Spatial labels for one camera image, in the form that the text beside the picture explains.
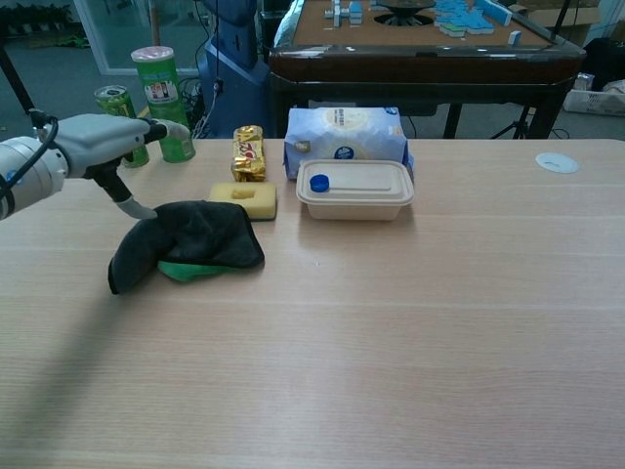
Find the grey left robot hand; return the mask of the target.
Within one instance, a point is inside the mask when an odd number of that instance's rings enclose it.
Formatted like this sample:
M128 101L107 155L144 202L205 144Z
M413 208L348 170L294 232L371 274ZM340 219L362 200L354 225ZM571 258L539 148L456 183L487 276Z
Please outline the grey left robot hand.
M157 213L138 203L120 179L121 159L151 142L189 137L185 125L167 119L80 114L59 122L55 143L67 160L69 179L95 181L124 213L144 220Z

